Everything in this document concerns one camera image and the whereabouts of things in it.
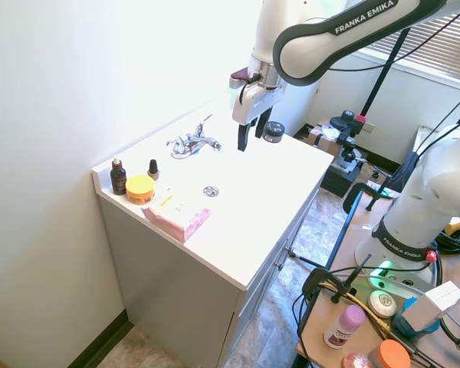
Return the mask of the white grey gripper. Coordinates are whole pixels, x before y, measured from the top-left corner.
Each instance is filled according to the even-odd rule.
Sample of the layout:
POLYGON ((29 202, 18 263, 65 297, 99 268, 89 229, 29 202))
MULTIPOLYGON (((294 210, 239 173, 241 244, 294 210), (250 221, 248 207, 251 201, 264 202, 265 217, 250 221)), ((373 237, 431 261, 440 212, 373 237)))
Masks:
POLYGON ((258 124, 255 130, 255 137, 261 138, 265 125, 269 121, 272 107, 283 97, 286 90, 286 83, 279 85, 274 90, 268 90, 258 84, 247 86, 243 97, 237 97, 233 108, 232 119, 239 123, 238 126, 238 150, 244 152, 248 145, 248 132, 250 122, 256 118, 258 124))

